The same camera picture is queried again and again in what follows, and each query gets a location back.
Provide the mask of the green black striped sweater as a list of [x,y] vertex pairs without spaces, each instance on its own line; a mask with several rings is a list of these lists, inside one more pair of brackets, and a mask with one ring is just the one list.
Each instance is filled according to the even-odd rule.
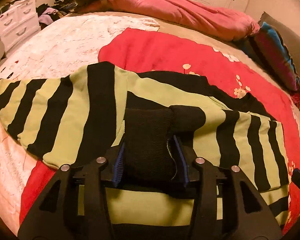
[[115,224],[189,224],[193,194],[172,186],[174,137],[213,165],[242,168],[276,218],[288,210],[281,123],[253,95],[233,98],[204,76],[101,62],[66,77],[0,79],[0,122],[54,168],[86,165],[124,141],[123,179],[136,186],[108,190]]

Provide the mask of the pile of dark clothes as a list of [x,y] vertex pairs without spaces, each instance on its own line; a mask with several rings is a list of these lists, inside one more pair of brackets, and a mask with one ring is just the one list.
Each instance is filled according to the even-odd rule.
[[38,21],[43,30],[53,22],[63,18],[64,16],[73,13],[76,7],[74,0],[55,0],[54,5],[41,4],[36,8]]

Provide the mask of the grey quilted headboard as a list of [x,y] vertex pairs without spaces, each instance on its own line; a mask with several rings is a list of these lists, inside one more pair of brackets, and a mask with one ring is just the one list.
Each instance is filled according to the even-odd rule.
[[261,15],[261,18],[258,23],[259,25],[262,25],[263,22],[266,22],[267,24],[274,26],[275,29],[280,33],[283,42],[287,46],[289,53],[293,59],[294,65],[296,67],[296,71],[300,76],[300,36],[297,35],[290,28],[285,26],[283,23],[271,17],[265,11]]

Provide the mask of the multicolour striped pillow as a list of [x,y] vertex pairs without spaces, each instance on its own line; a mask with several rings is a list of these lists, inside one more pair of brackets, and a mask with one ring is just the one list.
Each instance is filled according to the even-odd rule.
[[272,25],[263,22],[258,32],[235,44],[283,88],[290,92],[300,92],[300,77],[293,58],[282,36]]

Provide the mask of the cream white blanket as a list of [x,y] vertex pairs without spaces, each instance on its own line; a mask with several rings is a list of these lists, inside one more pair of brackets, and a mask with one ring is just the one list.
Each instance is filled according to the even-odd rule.
[[[13,81],[67,76],[97,62],[99,50],[126,28],[159,30],[154,19],[125,13],[71,15],[49,25],[18,48],[0,67],[0,78]],[[20,198],[36,165],[0,123],[0,218],[15,235]]]

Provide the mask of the pink quilt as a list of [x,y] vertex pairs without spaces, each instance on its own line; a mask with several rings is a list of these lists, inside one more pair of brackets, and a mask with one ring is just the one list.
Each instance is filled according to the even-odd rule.
[[258,23],[243,12],[192,0],[107,0],[114,11],[158,18],[200,31],[223,41],[257,33]]

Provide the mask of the red floral blanket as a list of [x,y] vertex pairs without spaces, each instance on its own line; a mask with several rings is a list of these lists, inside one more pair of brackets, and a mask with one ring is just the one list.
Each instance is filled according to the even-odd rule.
[[[104,154],[123,133],[139,143],[142,172],[155,176],[167,162],[149,152],[145,125],[159,128],[165,112],[203,100],[205,121],[183,130],[181,140],[224,168],[239,165],[284,227],[285,239],[300,239],[300,188],[291,181],[300,167],[300,142],[286,97],[233,56],[172,35],[127,29],[103,47],[99,62],[66,77],[31,79],[21,104],[22,145],[39,158],[21,196],[18,235],[60,239],[73,229],[75,192],[57,215],[56,168],[82,166]],[[153,119],[145,112],[160,112]]]

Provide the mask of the white drawer cabinet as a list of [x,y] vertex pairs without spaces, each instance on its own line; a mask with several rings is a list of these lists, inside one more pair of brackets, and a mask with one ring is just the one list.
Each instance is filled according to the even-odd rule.
[[40,31],[36,0],[21,0],[0,14],[0,41],[5,52]]

